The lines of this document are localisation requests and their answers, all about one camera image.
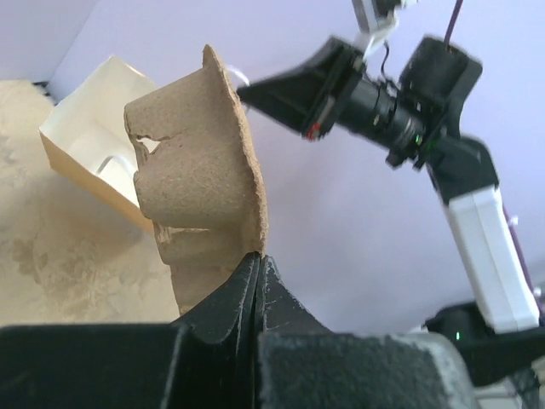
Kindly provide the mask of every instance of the open box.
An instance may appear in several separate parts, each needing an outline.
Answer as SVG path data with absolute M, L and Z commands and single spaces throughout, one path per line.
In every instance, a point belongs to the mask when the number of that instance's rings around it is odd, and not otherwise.
M 131 222 L 152 232 L 133 177 L 135 150 L 124 128 L 125 105 L 156 86 L 116 56 L 101 64 L 39 127 L 50 166 Z M 150 150 L 154 142 L 149 141 Z

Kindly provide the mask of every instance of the beige carpet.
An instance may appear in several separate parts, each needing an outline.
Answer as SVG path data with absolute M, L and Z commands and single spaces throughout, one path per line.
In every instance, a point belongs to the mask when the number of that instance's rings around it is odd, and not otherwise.
M 50 170 L 37 127 L 52 108 L 0 82 L 0 325 L 175 319 L 153 237 Z

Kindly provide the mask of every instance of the white wall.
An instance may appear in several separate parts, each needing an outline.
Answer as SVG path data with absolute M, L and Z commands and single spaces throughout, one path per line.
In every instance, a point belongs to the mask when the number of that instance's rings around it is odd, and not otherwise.
M 0 0 L 0 80 L 47 81 L 97 0 Z
M 403 13 L 387 64 L 393 75 L 424 33 L 443 34 L 453 3 L 426 0 Z M 545 267 L 545 5 L 491 3 L 465 2 L 453 37 L 485 65 L 462 129 L 489 144 L 530 265 Z M 205 43 L 258 78 L 303 61 L 332 33 L 356 33 L 348 0 L 101 0 L 51 90 L 67 95 L 110 54 L 166 84 L 199 67 Z M 268 253 L 326 325 L 406 329 L 471 296 L 426 175 L 391 171 L 385 152 L 342 130 L 308 144 L 256 112 L 250 121 L 267 184 Z

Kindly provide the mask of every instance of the white robot arm segment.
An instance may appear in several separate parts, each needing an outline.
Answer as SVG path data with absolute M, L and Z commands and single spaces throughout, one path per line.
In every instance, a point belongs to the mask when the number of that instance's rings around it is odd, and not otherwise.
M 486 323 L 495 333 L 538 327 L 541 312 L 503 215 L 499 187 L 452 199 L 445 214 Z
M 404 9 L 419 0 L 352 0 L 359 34 L 354 47 L 364 53 L 364 60 L 374 54 L 398 28 L 396 9 Z

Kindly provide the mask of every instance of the cable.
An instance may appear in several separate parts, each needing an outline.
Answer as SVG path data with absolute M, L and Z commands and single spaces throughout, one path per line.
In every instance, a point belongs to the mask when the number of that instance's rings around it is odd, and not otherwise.
M 522 269 L 522 273 L 525 277 L 526 284 L 528 285 L 528 288 L 530 288 L 530 291 L 534 291 L 534 286 L 531 283 L 531 277 L 530 272 L 528 271 L 528 266 L 526 264 L 526 260 L 522 251 L 522 247 L 520 246 L 519 237 L 515 231 L 514 225 L 512 223 L 509 223 L 510 217 L 508 214 L 508 211 L 505 208 L 505 205 L 503 206 L 503 215 L 505 216 L 505 220 L 508 223 L 509 233 L 511 234 L 511 240 L 513 241 L 515 252 L 517 253 L 517 257 L 520 262 L 520 268 Z M 536 297 L 536 305 L 539 309 L 539 313 L 541 316 L 545 315 L 545 311 L 543 311 L 543 306 L 541 300 Z
M 382 79 L 384 80 L 384 83 L 386 85 L 390 86 L 391 88 L 395 89 L 396 91 L 399 91 L 399 88 L 398 88 L 397 84 L 395 83 L 395 81 L 393 81 L 389 76 L 386 75 L 386 61 L 388 60 L 388 57 L 390 56 L 390 44 L 388 44 L 388 41 L 385 41 L 383 43 L 383 47 L 384 47 L 386 53 L 384 54 L 384 59 L 382 60 L 382 64 L 381 64 Z
M 241 81 L 245 86 L 247 87 L 250 86 L 250 80 L 248 79 L 248 77 L 246 77 L 246 75 L 242 71 L 240 71 L 237 67 L 226 66 L 225 69 L 227 70 L 227 72 L 230 72 L 236 79 Z M 250 111 L 250 107 L 245 106 L 244 112 L 248 113 L 249 111 Z
M 460 9 L 462 8 L 463 0 L 456 0 L 454 9 L 452 10 L 452 15 L 450 16 L 449 26 L 446 29 L 445 34 L 445 44 L 450 43 L 450 38 L 452 37 L 452 32 L 454 31 L 454 26 L 456 25 L 456 20 L 458 20 L 458 15 L 460 14 Z
M 386 54 L 384 55 L 384 60 L 382 60 L 381 64 L 381 74 L 386 79 L 386 73 L 385 73 L 385 67 L 386 67 L 386 61 L 388 60 L 388 57 L 390 56 L 390 44 L 388 44 L 388 41 L 384 42 L 384 49 L 386 50 Z

